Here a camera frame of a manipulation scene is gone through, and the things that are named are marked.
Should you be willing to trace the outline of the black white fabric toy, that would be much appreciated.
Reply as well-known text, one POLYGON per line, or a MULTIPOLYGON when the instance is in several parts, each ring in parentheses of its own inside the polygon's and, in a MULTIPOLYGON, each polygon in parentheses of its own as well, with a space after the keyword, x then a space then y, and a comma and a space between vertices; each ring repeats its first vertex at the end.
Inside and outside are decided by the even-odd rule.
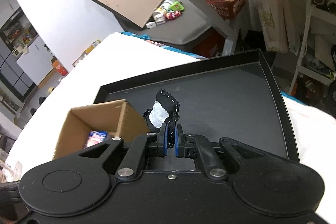
POLYGON ((167 147, 175 144, 175 126, 179 120, 180 104, 177 99, 164 89, 157 91, 153 106, 143 113, 150 132, 159 133, 161 125, 168 125, 167 147))

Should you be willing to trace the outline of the blue tissue pack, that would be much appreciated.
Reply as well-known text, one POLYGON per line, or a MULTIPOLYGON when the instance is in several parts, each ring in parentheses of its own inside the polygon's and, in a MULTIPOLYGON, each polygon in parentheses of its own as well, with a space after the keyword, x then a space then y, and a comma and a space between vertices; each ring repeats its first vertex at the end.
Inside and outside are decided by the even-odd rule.
POLYGON ((109 139, 109 133, 107 131, 91 131, 88 135, 84 148, 91 147, 107 139, 109 139))

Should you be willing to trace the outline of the brown cardboard box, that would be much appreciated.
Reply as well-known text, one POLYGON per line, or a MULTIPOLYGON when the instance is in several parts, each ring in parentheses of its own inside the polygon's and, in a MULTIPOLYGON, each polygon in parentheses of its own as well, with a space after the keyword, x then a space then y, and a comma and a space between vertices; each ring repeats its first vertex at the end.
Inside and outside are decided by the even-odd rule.
POLYGON ((126 100, 75 107, 66 116, 53 158, 82 150, 91 131, 107 131, 110 137, 129 142, 150 129, 143 116, 126 100))

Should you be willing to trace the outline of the black tray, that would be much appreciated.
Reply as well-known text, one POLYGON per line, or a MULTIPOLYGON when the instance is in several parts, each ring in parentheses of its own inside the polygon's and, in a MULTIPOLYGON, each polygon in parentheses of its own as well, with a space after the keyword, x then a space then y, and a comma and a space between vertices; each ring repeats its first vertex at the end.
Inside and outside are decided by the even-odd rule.
POLYGON ((179 123, 186 134, 210 141, 229 137, 298 161, 289 114, 261 51, 214 57, 102 85, 96 103, 127 100, 139 113, 154 103, 157 91, 179 102, 179 123))

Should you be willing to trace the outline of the white plastic bag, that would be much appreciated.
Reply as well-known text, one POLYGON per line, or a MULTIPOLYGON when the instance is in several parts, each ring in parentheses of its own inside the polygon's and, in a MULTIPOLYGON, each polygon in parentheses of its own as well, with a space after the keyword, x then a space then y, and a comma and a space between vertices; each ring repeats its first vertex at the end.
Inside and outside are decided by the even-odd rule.
POLYGON ((298 55, 300 39, 289 0, 255 0, 267 51, 298 55))

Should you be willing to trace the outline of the white metal shelf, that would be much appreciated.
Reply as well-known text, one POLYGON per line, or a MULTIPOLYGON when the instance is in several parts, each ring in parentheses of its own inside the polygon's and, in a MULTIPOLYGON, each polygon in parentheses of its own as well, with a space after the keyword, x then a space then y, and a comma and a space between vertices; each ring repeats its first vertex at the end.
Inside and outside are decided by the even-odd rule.
POLYGON ((305 23, 298 59, 288 93, 300 77, 308 77, 329 86, 335 80, 335 0, 306 0, 305 23))

